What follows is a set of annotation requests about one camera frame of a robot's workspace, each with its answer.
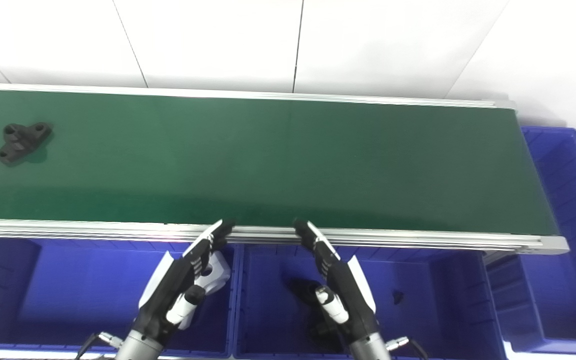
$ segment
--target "blue plastic bin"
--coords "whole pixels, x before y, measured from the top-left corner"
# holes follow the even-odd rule
[[[187,243],[0,239],[0,350],[76,352],[89,335],[125,337],[138,301],[165,251]],[[164,355],[228,358],[233,337],[240,251],[222,250],[229,283],[206,297],[190,328],[172,337]],[[94,346],[91,353],[114,353]]]
[[[496,311],[514,351],[576,354],[576,130],[524,127],[523,134],[570,252],[488,265]]]
[[[489,281],[478,251],[338,246],[357,255],[377,305],[384,339],[411,337],[431,358],[505,360]],[[254,244],[244,249],[237,297],[235,358],[347,359],[308,336],[310,308],[288,289],[290,279],[322,281],[301,246]],[[396,303],[395,293],[403,294]],[[393,353],[414,358],[409,348]]]

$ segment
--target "small black piece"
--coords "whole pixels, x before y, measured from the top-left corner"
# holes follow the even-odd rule
[[[395,305],[399,305],[404,300],[404,293],[399,290],[395,290],[392,293],[392,298],[395,302]]]
[[[12,164],[34,152],[52,132],[52,127],[45,122],[32,126],[9,123],[3,130],[6,143],[0,148],[0,162]]]

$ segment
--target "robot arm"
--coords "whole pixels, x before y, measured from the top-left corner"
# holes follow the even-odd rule
[[[325,314],[336,323],[355,360],[390,360],[390,351],[411,344],[419,358],[425,351],[407,337],[384,342],[375,317],[375,301],[359,262],[343,262],[326,236],[310,221],[294,221],[295,232],[304,248],[313,253],[318,272],[327,285],[315,290]]]
[[[213,253],[226,245],[226,236],[233,227],[233,221],[217,221],[190,244],[182,257],[170,264],[150,298],[139,308],[125,340],[105,332],[94,334],[75,360],[97,338],[118,349],[117,360],[156,360],[180,324],[192,317],[204,300],[206,289],[195,281],[208,267]]]

